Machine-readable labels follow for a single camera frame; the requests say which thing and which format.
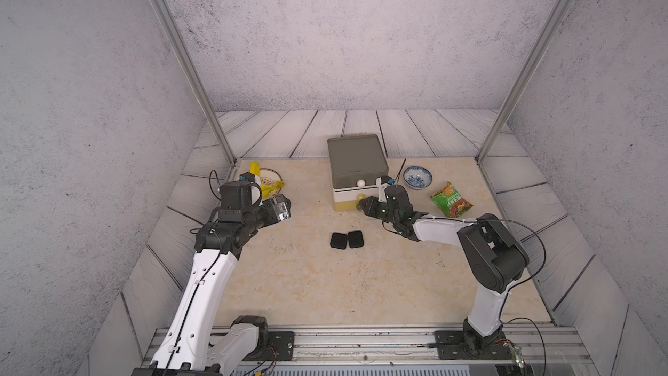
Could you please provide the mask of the black brooch box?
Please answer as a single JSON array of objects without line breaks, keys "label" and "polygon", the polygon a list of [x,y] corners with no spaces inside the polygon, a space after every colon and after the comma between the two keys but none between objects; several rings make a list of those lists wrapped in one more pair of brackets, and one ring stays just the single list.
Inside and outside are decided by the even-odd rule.
[{"label": "black brooch box", "polygon": [[332,233],[330,247],[337,250],[345,250],[348,247],[348,234]]},{"label": "black brooch box", "polygon": [[352,231],[347,234],[348,245],[351,249],[362,248],[365,246],[364,235],[361,231]]}]

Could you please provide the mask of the three-tier drawer cabinet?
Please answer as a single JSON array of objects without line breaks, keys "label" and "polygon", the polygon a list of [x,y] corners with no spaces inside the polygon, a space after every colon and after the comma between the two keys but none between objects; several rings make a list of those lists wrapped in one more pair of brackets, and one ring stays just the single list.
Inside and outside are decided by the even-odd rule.
[{"label": "three-tier drawer cabinet", "polygon": [[327,139],[335,212],[356,211],[358,202],[379,196],[379,179],[389,167],[376,134]]}]

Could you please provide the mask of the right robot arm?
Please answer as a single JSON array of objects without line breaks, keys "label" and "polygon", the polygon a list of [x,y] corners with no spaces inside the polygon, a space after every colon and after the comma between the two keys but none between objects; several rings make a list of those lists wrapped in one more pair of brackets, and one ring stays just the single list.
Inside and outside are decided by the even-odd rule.
[{"label": "right robot arm", "polygon": [[503,309],[511,289],[520,284],[530,263],[528,254],[497,216],[477,219],[440,218],[416,211],[400,185],[382,185],[379,196],[358,197],[357,209],[391,226],[391,232],[416,242],[435,242],[462,249],[478,286],[462,330],[434,345],[450,356],[486,360],[502,356],[506,342]]}]

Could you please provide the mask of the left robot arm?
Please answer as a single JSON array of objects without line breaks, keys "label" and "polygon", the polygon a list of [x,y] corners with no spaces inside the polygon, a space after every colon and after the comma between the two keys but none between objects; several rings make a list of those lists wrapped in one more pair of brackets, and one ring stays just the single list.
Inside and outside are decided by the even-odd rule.
[{"label": "left robot arm", "polygon": [[136,375],[231,375],[244,359],[270,349],[261,316],[238,317],[216,342],[210,336],[244,246],[260,229],[290,219],[292,203],[283,195],[264,199],[252,172],[219,186],[218,196],[220,205],[196,234],[190,278],[169,331],[149,367],[134,369]]}]

